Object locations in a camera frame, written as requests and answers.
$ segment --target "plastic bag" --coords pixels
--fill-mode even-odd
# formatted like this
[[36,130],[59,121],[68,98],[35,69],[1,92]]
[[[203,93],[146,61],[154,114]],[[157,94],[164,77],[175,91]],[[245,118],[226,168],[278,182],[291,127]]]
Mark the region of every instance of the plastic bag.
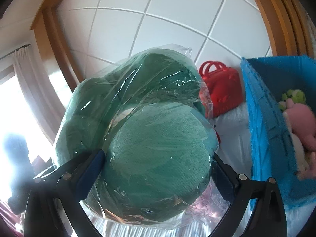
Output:
[[94,215],[165,229],[184,216],[193,222],[187,209],[207,188],[218,148],[212,103],[194,63],[153,48],[105,71],[73,93],[55,165],[102,149],[105,166],[84,201]]
[[102,236],[209,236],[227,212],[230,203],[220,195],[211,179],[203,194],[183,213],[151,227],[130,227],[127,224],[109,222],[95,215],[81,204],[85,213]]

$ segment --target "black holder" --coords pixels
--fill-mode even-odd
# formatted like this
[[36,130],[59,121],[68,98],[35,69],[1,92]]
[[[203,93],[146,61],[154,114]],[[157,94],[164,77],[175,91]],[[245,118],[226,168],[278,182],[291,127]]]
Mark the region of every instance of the black holder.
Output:
[[[105,162],[102,150],[82,153],[60,168],[46,170],[34,179],[26,206],[25,237],[70,237],[56,210],[60,199],[79,237],[101,237],[79,202],[86,199]],[[222,197],[231,203],[211,237],[234,235],[251,199],[257,199],[242,237],[286,237],[286,219],[281,194],[273,178],[254,181],[236,172],[214,155],[210,175]]]

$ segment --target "blue storage bin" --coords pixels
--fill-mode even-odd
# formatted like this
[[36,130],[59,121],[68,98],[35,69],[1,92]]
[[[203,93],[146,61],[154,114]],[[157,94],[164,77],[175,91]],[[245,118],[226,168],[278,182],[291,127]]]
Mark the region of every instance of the blue storage bin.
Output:
[[299,181],[290,134],[277,101],[288,89],[301,89],[316,112],[316,63],[307,56],[243,59],[251,132],[252,178],[274,177],[288,208],[316,201],[316,180]]

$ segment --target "red plastic handbag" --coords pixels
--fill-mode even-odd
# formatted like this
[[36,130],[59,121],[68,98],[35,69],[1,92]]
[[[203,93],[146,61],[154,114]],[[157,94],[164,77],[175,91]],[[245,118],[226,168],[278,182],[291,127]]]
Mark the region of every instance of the red plastic handbag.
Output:
[[[209,72],[213,65],[216,70]],[[199,74],[209,90],[214,117],[236,108],[243,102],[240,77],[236,69],[226,67],[219,61],[206,61],[201,65]]]

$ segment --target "green plush toy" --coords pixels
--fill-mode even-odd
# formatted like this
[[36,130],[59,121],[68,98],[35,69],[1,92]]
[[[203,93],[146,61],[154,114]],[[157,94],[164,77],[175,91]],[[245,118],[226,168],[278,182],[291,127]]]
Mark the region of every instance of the green plush toy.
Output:
[[294,103],[301,103],[306,105],[306,97],[305,94],[301,91],[301,90],[288,90],[286,93],[282,94],[281,100],[278,105],[280,110],[283,112],[286,110],[286,105],[285,105],[285,101],[291,98],[293,100]]
[[63,118],[54,163],[106,152],[86,199],[101,216],[154,224],[180,214],[207,187],[218,147],[201,88],[194,63],[165,49],[136,54],[109,74],[83,81]]

